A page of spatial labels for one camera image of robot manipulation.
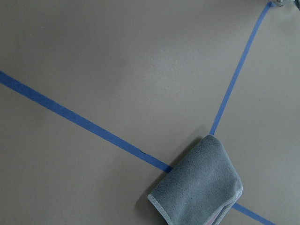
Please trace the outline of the blue tape grid lines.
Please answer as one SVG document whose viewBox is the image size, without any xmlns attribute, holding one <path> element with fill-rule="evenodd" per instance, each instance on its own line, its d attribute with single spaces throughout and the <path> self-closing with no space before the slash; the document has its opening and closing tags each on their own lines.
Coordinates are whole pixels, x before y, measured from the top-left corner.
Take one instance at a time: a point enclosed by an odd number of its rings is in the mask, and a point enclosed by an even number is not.
<svg viewBox="0 0 300 225">
<path fill-rule="evenodd" d="M 215 119 L 213 121 L 213 124 L 211 126 L 210 135 L 214 135 L 216 132 L 216 129 L 221 121 L 222 115 L 224 113 L 224 110 L 226 108 L 226 105 L 228 103 L 228 100 L 230 98 L 230 95 L 232 93 L 232 90 L 236 84 L 236 81 L 239 77 L 239 74 L 242 70 L 242 67 L 244 65 L 244 62 L 247 58 L 247 55 L 249 53 L 249 50 L 251 48 L 251 45 L 255 39 L 255 36 L 259 30 L 260 25 L 262 24 L 265 16 L 267 15 L 270 8 L 275 7 L 275 4 L 273 2 L 268 2 L 266 6 L 264 7 L 263 11 L 259 15 L 254 28 L 250 34 L 250 37 L 247 41 L 247 44 L 243 50 L 243 53 L 241 55 L 241 58 L 239 60 L 239 63 L 235 69 L 235 72 L 232 76 L 232 79 L 229 83 L 229 86 L 227 88 L 227 91 L 223 97 L 223 100 L 221 102 L 221 105 L 219 107 L 219 110 L 215 116 Z M 92 123 L 91 121 L 87 120 L 86 118 L 82 117 L 81 115 L 67 109 L 66 107 L 58 104 L 57 102 L 49 99 L 48 97 L 42 95 L 41 93 L 35 91 L 34 89 L 28 87 L 27 85 L 19 82 L 18 80 L 6 75 L 5 73 L 0 73 L 0 83 L 2 83 L 4 86 L 16 91 L 17 93 L 27 97 L 28 99 L 36 102 L 37 104 L 47 108 L 48 110 L 56 113 L 57 115 L 69 120 L 70 122 L 79 125 L 80 127 L 90 131 L 91 133 L 105 139 L 106 141 L 112 143 L 113 145 L 116 145 L 117 147 L 125 150 L 126 152 L 134 155 L 135 157 L 145 161 L 146 163 L 162 170 L 163 172 L 170 172 L 172 170 L 172 167 L 167 165 L 166 163 L 160 161 L 159 159 L 146 154 L 142 152 L 137 147 L 133 146 L 132 144 L 126 142 L 125 140 L 119 138 L 118 136 L 110 133 L 109 131 L 101 128 L 95 123 Z"/>
</svg>

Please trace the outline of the pink and grey towel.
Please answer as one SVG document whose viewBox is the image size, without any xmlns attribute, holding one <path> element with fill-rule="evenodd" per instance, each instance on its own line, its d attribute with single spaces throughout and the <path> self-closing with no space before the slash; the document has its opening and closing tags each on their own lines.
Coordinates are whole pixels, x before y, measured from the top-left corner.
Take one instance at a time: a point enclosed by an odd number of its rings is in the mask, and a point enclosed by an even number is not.
<svg viewBox="0 0 300 225">
<path fill-rule="evenodd" d="M 218 225 L 242 191 L 223 144 L 208 135 L 147 198 L 169 225 Z"/>
</svg>

